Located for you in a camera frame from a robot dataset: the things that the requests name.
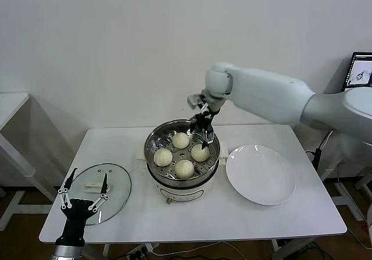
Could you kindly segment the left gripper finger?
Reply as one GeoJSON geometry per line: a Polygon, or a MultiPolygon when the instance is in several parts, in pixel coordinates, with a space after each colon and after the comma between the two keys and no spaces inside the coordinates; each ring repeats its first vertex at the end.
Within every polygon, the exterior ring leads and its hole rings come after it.
{"type": "Polygon", "coordinates": [[[69,198],[69,190],[71,188],[72,182],[74,180],[74,175],[76,172],[77,168],[74,168],[70,176],[65,180],[61,188],[58,190],[58,196],[60,198],[61,202],[61,209],[71,209],[72,204],[70,202],[69,198]]]}
{"type": "Polygon", "coordinates": [[[97,212],[98,208],[103,205],[103,203],[109,198],[107,195],[108,192],[108,175],[105,174],[105,177],[102,182],[102,187],[98,199],[88,207],[89,211],[97,212]]]}

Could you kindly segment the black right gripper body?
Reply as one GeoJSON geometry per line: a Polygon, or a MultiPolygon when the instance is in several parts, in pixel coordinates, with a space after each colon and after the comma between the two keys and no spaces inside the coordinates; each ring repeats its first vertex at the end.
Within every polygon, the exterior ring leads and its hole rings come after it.
{"type": "Polygon", "coordinates": [[[212,127],[212,120],[217,115],[217,112],[206,110],[204,112],[200,112],[193,117],[198,117],[198,127],[196,129],[200,130],[201,132],[205,131],[213,131],[212,127]]]}

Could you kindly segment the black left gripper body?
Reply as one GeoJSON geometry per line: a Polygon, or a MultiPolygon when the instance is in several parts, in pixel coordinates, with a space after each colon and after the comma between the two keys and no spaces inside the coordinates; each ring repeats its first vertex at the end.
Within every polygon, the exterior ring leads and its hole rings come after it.
{"type": "Polygon", "coordinates": [[[91,200],[73,198],[70,200],[71,208],[61,209],[66,216],[62,235],[55,241],[56,245],[84,246],[84,229],[86,221],[95,213],[88,208],[94,203],[91,200]]]}

